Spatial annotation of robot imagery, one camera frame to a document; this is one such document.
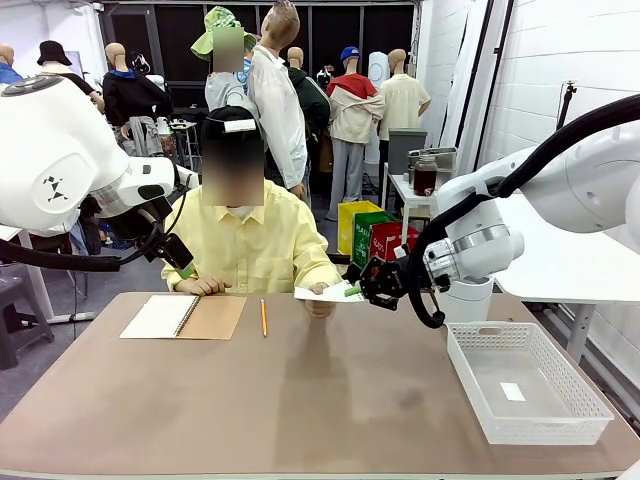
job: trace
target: yellow shirt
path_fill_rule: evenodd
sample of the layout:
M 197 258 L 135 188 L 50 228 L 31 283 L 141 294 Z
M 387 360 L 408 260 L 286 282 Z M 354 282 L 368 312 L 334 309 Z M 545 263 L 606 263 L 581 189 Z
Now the yellow shirt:
M 294 285 L 340 282 L 309 207 L 273 182 L 265 180 L 264 189 L 264 206 L 254 207 L 244 220 L 226 207 L 203 205 L 202 187 L 187 193 L 173 232 L 193 254 L 196 271 L 230 282 L 232 293 L 291 293 Z M 181 202 L 173 205 L 167 227 Z M 181 280 L 169 265 L 162 278 L 169 290 Z

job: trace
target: green hat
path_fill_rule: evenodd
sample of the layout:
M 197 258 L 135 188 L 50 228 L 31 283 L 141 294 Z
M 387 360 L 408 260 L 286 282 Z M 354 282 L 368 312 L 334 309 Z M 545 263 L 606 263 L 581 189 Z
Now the green hat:
M 191 52 L 201 60 L 209 61 L 213 50 L 213 37 L 211 31 L 214 27 L 242 27 L 236 17 L 224 7 L 213 7 L 204 16 L 205 32 L 191 45 Z M 251 50 L 256 45 L 256 37 L 244 32 L 244 48 Z

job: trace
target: brown notebook cover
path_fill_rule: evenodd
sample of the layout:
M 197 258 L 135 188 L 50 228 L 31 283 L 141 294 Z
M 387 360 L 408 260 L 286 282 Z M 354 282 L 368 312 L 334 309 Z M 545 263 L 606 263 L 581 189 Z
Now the brown notebook cover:
M 231 340 L 246 301 L 223 295 L 200 298 L 176 338 Z

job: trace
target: glass jar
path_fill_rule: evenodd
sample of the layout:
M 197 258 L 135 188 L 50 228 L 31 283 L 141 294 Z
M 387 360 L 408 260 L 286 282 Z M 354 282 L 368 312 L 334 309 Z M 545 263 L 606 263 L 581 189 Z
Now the glass jar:
M 416 195 L 430 196 L 436 188 L 438 165 L 435 155 L 422 155 L 416 161 L 413 174 L 413 192 Z

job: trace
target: brown table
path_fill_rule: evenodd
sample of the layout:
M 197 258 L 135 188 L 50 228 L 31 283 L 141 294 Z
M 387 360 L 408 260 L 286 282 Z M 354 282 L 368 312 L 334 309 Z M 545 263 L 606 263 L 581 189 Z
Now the brown table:
M 270 478 L 597 478 L 640 457 L 616 414 L 595 446 L 491 446 L 445 330 L 408 302 L 341 304 L 312 321 L 291 295 L 250 296 L 229 342 L 121 340 L 150 294 L 118 296 L 0 425 L 19 475 Z M 493 320 L 535 322 L 494 295 Z

